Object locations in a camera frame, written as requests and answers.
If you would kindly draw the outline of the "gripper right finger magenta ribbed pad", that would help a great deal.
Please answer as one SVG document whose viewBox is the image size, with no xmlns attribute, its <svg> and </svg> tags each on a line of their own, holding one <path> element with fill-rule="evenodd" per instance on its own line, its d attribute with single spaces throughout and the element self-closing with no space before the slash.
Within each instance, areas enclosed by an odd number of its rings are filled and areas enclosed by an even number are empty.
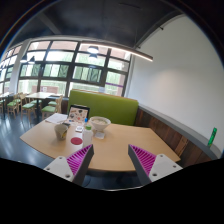
<svg viewBox="0 0 224 224">
<path fill-rule="evenodd" d="M 128 145 L 128 155 L 143 186 L 182 169 L 165 154 L 154 155 L 135 145 Z"/>
</svg>

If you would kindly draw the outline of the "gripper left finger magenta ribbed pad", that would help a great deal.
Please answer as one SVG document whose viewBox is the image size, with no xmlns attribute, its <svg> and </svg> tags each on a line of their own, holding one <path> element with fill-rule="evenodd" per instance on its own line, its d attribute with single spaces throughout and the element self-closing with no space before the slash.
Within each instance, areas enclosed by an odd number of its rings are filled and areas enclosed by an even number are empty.
<svg viewBox="0 0 224 224">
<path fill-rule="evenodd" d="M 68 157 L 58 156 L 44 170 L 81 186 L 93 155 L 93 145 L 88 145 Z"/>
</svg>

